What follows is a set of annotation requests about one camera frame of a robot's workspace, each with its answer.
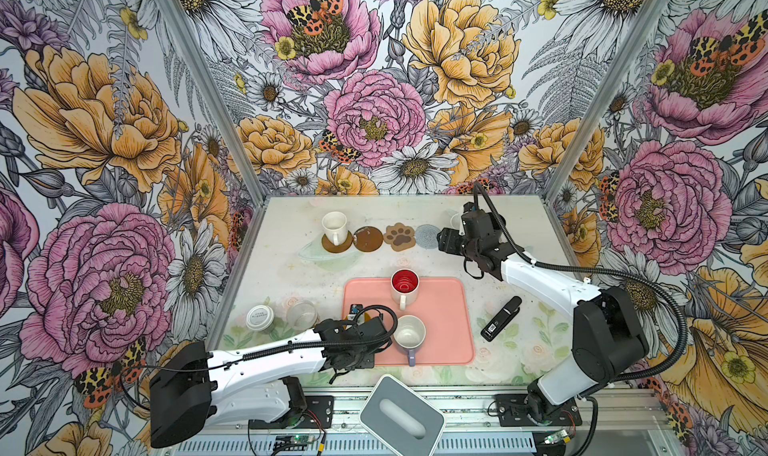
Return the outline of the grey woven round coaster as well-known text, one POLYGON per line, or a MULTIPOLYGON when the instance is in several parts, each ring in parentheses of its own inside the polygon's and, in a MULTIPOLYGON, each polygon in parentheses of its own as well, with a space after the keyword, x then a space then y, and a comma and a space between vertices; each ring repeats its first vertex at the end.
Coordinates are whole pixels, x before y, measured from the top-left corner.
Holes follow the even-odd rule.
POLYGON ((416 245, 427 250, 438 248, 438 235, 440 229, 437 226, 424 224, 416 228, 414 240, 416 245))

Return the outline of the paw shaped cork coaster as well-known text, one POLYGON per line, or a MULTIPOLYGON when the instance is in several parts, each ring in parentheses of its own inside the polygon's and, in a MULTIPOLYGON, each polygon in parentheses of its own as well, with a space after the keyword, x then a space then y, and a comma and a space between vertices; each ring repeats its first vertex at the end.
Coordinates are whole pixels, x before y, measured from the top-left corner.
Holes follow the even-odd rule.
POLYGON ((415 230, 403 223, 396 223, 386 228, 383 242, 394 252, 409 250, 416 245, 415 230))

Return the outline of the dark brown round coaster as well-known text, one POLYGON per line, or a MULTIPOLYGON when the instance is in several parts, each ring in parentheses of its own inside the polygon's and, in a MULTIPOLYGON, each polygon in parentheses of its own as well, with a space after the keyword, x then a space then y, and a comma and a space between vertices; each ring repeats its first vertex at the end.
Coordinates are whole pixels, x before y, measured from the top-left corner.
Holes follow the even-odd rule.
POLYGON ((347 233, 346 239, 340 245, 334 245, 326 235, 321 238, 322 248, 331 254, 340 254, 346 252, 354 244, 354 237, 351 232, 347 233))

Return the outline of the glossy brown round coaster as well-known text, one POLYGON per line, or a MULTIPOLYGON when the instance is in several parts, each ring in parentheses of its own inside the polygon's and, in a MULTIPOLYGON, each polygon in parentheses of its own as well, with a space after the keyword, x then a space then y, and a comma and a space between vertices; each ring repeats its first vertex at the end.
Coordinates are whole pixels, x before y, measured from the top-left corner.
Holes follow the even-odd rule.
POLYGON ((383 234, 376 227, 365 226, 354 233, 353 244, 360 252, 372 253, 382 246, 383 234))

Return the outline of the white mug off tray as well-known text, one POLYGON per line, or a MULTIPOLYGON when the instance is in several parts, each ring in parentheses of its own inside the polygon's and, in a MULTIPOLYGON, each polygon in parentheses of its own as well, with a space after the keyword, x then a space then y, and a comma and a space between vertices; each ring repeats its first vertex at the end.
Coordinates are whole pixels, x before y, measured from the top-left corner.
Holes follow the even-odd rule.
POLYGON ((339 211, 332 211, 323 216, 321 226, 324 236, 333 246, 341 246, 347 239, 348 219, 346 215, 339 211))

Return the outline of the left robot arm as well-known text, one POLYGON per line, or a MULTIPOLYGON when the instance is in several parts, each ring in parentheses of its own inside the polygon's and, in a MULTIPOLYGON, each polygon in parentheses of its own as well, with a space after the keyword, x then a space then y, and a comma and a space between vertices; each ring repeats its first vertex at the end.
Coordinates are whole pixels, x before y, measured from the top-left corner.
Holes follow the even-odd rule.
POLYGON ((248 349, 209 351, 202 342, 191 343, 153 369, 150 446, 175 446, 212 425, 283 423, 306 408, 300 376, 330 371, 339 377, 373 368, 397 327, 391 308, 370 305, 352 319, 326 319, 248 349))

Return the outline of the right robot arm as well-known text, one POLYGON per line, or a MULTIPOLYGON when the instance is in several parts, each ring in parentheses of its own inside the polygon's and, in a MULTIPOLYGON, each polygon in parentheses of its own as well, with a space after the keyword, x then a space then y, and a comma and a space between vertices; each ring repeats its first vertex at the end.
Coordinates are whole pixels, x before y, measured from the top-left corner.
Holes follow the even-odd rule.
POLYGON ((525 414, 533 422, 545 424, 571 400, 587 398, 612 383, 660 374, 684 355, 689 337, 686 317, 660 284, 618 270, 536 259, 514 241, 483 185, 474 184, 472 198, 464 206, 461 229, 438 233, 439 250, 475 264, 482 276, 527 291, 571 320, 569 356, 527 387, 525 414), (662 362, 642 371, 630 369, 650 350, 639 314, 626 290, 602 289, 589 281, 591 275, 635 282, 668 306, 677 340, 662 362))

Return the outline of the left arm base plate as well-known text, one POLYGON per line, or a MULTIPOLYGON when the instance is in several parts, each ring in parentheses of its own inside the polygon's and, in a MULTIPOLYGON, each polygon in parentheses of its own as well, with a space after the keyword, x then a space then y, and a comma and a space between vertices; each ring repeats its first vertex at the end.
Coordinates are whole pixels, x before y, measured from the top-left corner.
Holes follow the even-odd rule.
POLYGON ((252 430, 329 429, 332 425, 335 399, 333 396, 308 396, 304 403, 291 406, 288 412, 273 422, 251 419, 252 430))

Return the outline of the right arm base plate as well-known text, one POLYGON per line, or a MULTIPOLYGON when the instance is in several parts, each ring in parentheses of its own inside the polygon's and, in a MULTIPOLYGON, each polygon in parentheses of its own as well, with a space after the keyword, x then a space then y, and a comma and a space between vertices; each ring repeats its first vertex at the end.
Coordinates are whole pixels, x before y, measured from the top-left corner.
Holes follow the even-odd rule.
POLYGON ((575 398, 552 405, 535 394, 501 393, 494 396, 488 413, 501 427, 578 427, 583 424, 575 398))

